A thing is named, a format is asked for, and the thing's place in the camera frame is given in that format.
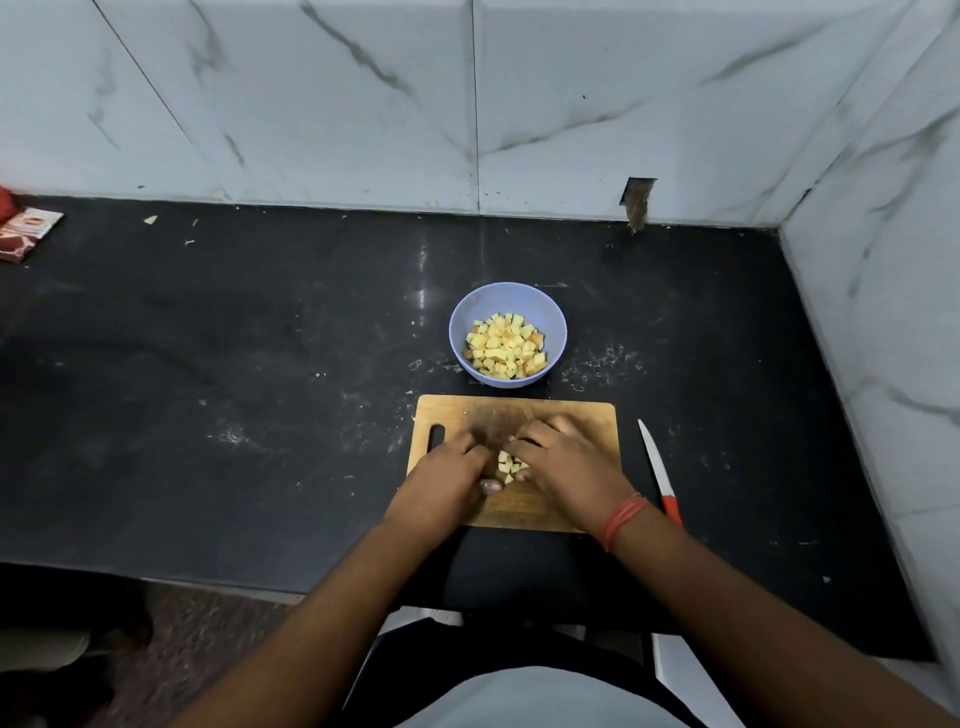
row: person's left hand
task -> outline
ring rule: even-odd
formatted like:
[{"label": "person's left hand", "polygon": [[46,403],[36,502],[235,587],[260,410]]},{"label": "person's left hand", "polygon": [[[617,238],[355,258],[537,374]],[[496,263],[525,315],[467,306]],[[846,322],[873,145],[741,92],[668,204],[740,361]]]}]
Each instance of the person's left hand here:
[{"label": "person's left hand", "polygon": [[480,498],[480,472],[491,457],[473,435],[461,432],[425,454],[387,508],[383,522],[396,525],[433,550],[460,525]]}]

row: person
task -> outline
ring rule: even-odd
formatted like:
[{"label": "person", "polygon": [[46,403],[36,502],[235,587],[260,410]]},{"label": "person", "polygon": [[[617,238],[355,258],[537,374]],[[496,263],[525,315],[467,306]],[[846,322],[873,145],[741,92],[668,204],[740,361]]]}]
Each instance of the person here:
[{"label": "person", "polygon": [[[525,474],[572,524],[609,540],[612,557],[663,604],[759,724],[960,725],[657,508],[625,510],[639,501],[634,488],[570,420],[531,422],[505,449],[530,466]],[[404,582],[481,497],[478,479],[491,457],[466,432],[424,456],[383,520],[173,726],[701,726],[638,663],[552,632],[477,634],[426,619],[381,637],[364,665]],[[628,510],[636,512],[611,532],[612,516]]]}]

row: plastic bowl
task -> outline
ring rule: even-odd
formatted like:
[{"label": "plastic bowl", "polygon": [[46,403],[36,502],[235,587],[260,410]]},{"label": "plastic bowl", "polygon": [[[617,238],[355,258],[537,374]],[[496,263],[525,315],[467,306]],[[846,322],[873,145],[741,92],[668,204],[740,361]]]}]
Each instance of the plastic bowl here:
[{"label": "plastic bowl", "polygon": [[[467,334],[474,321],[486,321],[494,313],[518,313],[526,317],[526,324],[533,324],[543,334],[543,351],[546,366],[533,376],[523,379],[496,379],[480,374],[464,359],[463,350],[468,348]],[[457,303],[450,316],[450,346],[460,366],[474,379],[497,389],[518,389],[546,375],[560,360],[566,346],[566,319],[556,302],[543,291],[523,283],[488,283],[467,293]]]}]

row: person's right hand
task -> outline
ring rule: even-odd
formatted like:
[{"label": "person's right hand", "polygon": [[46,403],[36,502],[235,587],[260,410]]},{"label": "person's right hand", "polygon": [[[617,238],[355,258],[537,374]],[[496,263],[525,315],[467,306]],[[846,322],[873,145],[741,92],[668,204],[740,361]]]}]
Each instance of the person's right hand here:
[{"label": "person's right hand", "polygon": [[534,420],[516,437],[504,449],[530,469],[515,477],[533,480],[570,523],[600,539],[613,511],[636,492],[630,481],[566,417]]}]

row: bowl rim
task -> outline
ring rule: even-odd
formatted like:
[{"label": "bowl rim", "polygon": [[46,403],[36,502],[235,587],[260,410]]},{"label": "bowl rim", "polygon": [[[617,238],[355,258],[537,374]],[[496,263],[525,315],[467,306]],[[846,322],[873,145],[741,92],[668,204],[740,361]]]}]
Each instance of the bowl rim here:
[{"label": "bowl rim", "polygon": [[[564,342],[560,347],[560,351],[557,352],[556,356],[554,356],[552,359],[547,361],[546,366],[543,367],[543,369],[541,369],[539,372],[537,372],[533,376],[526,376],[523,379],[498,379],[495,376],[487,376],[482,372],[480,372],[480,370],[474,369],[473,366],[466,359],[464,359],[464,356],[460,353],[460,350],[457,348],[457,345],[454,343],[454,339],[453,339],[453,319],[457,314],[457,309],[460,308],[463,302],[466,301],[467,298],[472,296],[477,291],[482,291],[484,288],[492,288],[494,286],[502,285],[504,283],[510,283],[511,285],[518,285],[523,288],[528,288],[531,291],[534,291],[535,293],[539,294],[540,296],[543,296],[553,304],[553,306],[557,309],[557,313],[560,314],[561,320],[564,322],[564,329],[565,329]],[[473,288],[472,290],[467,292],[467,294],[462,299],[460,299],[460,301],[458,301],[455,306],[453,306],[453,310],[450,312],[450,321],[446,327],[446,335],[447,335],[447,338],[450,340],[450,348],[453,349],[453,354],[454,356],[457,357],[457,361],[460,362],[461,366],[463,366],[464,369],[467,370],[470,376],[474,376],[484,384],[489,384],[490,386],[496,387],[498,389],[507,389],[507,388],[518,389],[519,387],[526,386],[527,384],[533,384],[535,381],[545,376],[551,369],[553,369],[553,365],[556,364],[560,360],[560,357],[564,354],[564,350],[566,349],[566,339],[569,338],[569,332],[570,332],[570,328],[566,322],[566,316],[564,316],[564,310],[560,308],[560,304],[554,301],[549,294],[541,291],[536,286],[529,285],[527,283],[521,283],[517,280],[495,280],[491,283],[484,283],[481,286]],[[507,382],[523,382],[523,383],[518,384],[516,387],[505,387],[504,385]]]}]

